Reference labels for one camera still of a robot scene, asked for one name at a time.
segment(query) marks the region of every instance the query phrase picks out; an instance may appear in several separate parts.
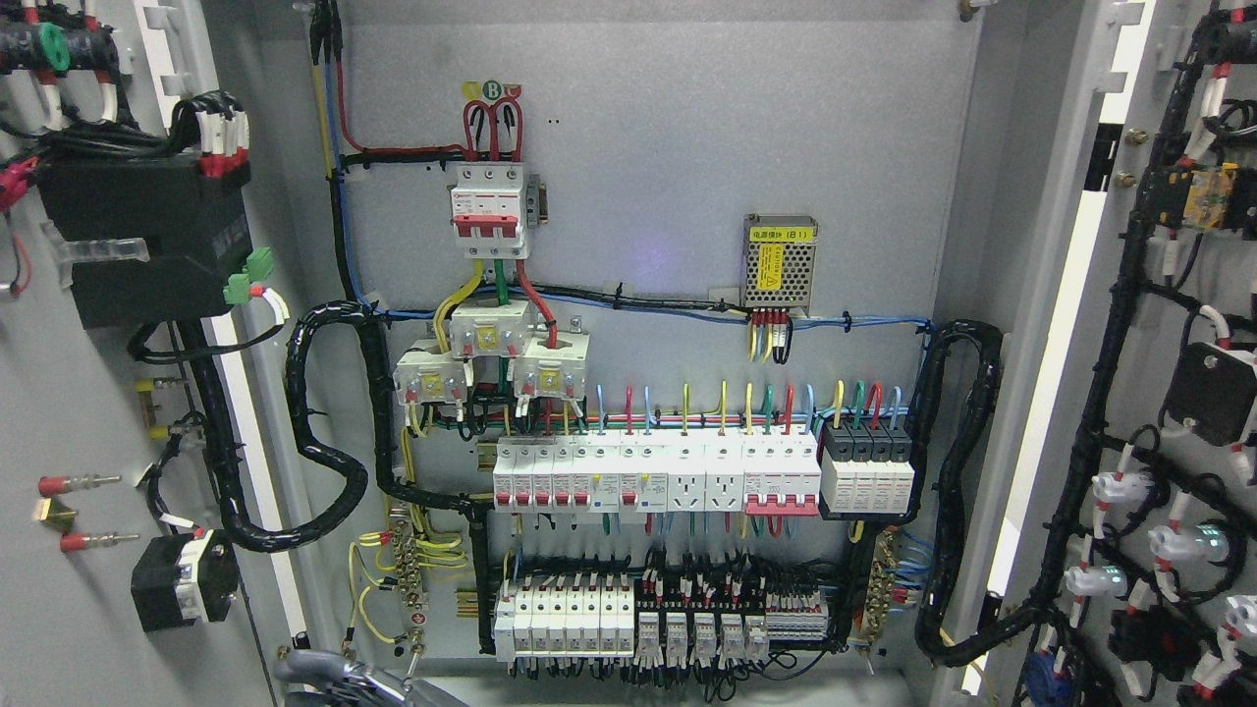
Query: wire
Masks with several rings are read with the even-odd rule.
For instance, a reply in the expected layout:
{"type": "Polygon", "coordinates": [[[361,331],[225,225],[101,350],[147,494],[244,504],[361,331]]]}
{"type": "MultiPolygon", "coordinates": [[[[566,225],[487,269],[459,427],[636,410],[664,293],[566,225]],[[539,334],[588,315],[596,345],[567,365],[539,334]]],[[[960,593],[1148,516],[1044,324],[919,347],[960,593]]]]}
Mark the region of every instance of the wire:
{"type": "Polygon", "coordinates": [[[484,260],[475,259],[471,260],[471,277],[454,291],[453,294],[446,297],[436,307],[436,316],[432,317],[432,330],[436,332],[436,343],[441,347],[441,353],[447,353],[450,351],[450,340],[445,333],[445,317],[458,307],[464,299],[475,292],[475,288],[480,286],[484,279],[484,260]]]}
{"type": "Polygon", "coordinates": [[[537,307],[537,311],[542,313],[542,318],[546,321],[546,330],[549,332],[546,336],[547,348],[558,348],[558,322],[554,320],[554,313],[542,299],[542,296],[533,287],[533,283],[528,281],[528,270],[524,268],[523,260],[515,260],[515,278],[519,279],[519,287],[523,288],[524,294],[528,299],[537,307]]]}

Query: metal bracket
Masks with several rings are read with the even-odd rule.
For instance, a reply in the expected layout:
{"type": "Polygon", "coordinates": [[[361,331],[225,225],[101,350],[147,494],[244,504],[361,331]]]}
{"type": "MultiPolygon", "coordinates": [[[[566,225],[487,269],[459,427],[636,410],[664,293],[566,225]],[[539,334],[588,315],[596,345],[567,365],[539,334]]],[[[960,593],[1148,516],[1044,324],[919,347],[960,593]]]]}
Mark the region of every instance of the metal bracket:
{"type": "Polygon", "coordinates": [[[1143,3],[1111,3],[1105,8],[1102,18],[1104,35],[1100,38],[1105,59],[1102,67],[1096,67],[1094,86],[1099,93],[1121,93],[1126,87],[1126,72],[1109,70],[1112,67],[1112,57],[1117,52],[1117,38],[1121,28],[1138,25],[1144,16],[1143,3]]]}

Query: circuit breaker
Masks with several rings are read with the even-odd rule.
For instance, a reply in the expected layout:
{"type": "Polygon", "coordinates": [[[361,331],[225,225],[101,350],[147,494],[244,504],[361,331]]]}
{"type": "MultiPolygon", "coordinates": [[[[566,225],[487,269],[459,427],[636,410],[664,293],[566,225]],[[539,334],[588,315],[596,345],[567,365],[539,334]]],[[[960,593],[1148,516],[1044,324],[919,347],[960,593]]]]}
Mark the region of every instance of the circuit breaker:
{"type": "Polygon", "coordinates": [[[523,259],[538,220],[535,180],[519,162],[463,162],[450,190],[455,243],[468,258],[523,259]]]}
{"type": "Polygon", "coordinates": [[[524,401],[533,398],[558,398],[579,403],[585,399],[588,351],[587,333],[561,335],[556,348],[548,348],[544,338],[529,340],[523,355],[515,360],[515,395],[524,401]]]}
{"type": "Polygon", "coordinates": [[[514,359],[527,347],[533,320],[533,306],[527,299],[491,307],[464,304],[450,320],[450,347],[460,359],[514,359]]]}
{"type": "Polygon", "coordinates": [[[458,404],[466,400],[463,362],[441,353],[436,341],[421,338],[402,353],[393,372],[400,405],[458,404]]]}

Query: miniature circuit breaker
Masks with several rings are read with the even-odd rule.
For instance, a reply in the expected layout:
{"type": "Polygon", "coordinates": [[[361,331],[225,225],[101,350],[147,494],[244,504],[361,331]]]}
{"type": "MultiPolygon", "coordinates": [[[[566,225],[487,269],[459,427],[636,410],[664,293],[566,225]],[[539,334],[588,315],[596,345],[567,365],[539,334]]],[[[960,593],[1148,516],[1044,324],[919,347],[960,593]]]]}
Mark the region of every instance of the miniature circuit breaker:
{"type": "Polygon", "coordinates": [[[747,278],[742,304],[753,309],[806,309],[812,302],[816,220],[811,216],[750,214],[743,228],[747,278]]]}
{"type": "Polygon", "coordinates": [[[520,404],[527,405],[533,398],[583,400],[588,350],[587,333],[561,335],[557,348],[547,348],[544,338],[530,340],[514,362],[513,380],[520,404]]]}
{"type": "Polygon", "coordinates": [[[539,218],[535,180],[518,162],[463,162],[450,190],[455,242],[468,258],[523,259],[539,218]]]}
{"type": "Polygon", "coordinates": [[[450,320],[450,347],[459,359],[504,356],[524,352],[533,306],[527,299],[503,306],[463,306],[450,320]]]}
{"type": "Polygon", "coordinates": [[[400,405],[459,404],[466,400],[463,362],[453,352],[441,353],[436,342],[421,338],[402,353],[393,371],[400,405]]]}

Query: white breaker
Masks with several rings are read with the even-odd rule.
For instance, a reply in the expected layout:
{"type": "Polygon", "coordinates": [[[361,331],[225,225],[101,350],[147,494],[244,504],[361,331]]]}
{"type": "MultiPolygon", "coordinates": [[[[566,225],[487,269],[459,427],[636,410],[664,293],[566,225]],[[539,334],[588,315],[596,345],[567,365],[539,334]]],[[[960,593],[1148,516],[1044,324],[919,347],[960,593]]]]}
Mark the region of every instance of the white breaker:
{"type": "Polygon", "coordinates": [[[527,411],[534,398],[557,398],[576,406],[585,400],[586,359],[590,335],[562,333],[557,348],[547,348],[546,338],[530,338],[524,352],[512,361],[510,377],[518,399],[517,415],[527,411]]]}
{"type": "Polygon", "coordinates": [[[463,162],[450,190],[455,242],[468,258],[522,259],[530,249],[528,172],[518,162],[463,162]]]}
{"type": "Polygon", "coordinates": [[[436,341],[421,338],[402,353],[393,371],[398,404],[460,405],[466,400],[469,381],[463,362],[439,351],[436,341]]]}
{"type": "Polygon", "coordinates": [[[494,507],[513,513],[816,516],[816,439],[714,429],[503,437],[494,507]]]}

